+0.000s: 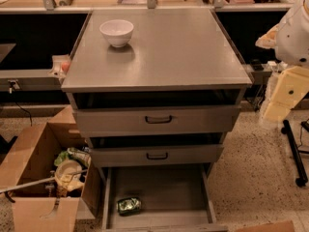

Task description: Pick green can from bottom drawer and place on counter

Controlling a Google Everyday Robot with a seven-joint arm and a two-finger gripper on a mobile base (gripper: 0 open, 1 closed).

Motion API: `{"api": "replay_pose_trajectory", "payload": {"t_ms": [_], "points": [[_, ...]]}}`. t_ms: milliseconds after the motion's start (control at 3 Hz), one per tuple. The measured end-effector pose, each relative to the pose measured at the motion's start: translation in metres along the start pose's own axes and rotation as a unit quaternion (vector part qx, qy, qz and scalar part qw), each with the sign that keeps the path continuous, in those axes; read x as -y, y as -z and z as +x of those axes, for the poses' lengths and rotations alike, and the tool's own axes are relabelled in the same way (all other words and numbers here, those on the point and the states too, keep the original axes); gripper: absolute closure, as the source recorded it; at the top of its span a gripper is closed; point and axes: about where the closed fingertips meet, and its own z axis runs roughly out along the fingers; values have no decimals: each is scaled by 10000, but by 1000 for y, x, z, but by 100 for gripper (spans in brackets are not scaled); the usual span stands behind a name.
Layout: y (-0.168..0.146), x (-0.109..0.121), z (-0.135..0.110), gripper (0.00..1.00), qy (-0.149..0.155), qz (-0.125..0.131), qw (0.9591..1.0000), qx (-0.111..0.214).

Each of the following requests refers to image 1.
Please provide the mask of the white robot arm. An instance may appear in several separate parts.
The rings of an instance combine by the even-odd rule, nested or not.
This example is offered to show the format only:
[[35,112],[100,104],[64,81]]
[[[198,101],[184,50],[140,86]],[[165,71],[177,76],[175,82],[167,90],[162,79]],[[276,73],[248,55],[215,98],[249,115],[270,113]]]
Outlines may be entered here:
[[275,57],[288,65],[271,74],[260,110],[262,123],[277,124],[309,92],[309,0],[297,0],[256,46],[272,48]]

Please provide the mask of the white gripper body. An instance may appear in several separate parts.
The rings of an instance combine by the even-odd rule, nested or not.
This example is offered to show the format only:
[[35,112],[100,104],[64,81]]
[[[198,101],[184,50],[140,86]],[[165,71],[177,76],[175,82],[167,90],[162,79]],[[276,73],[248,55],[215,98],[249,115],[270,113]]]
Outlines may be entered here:
[[300,66],[274,72],[268,80],[263,102],[263,120],[283,121],[309,92],[309,70]]

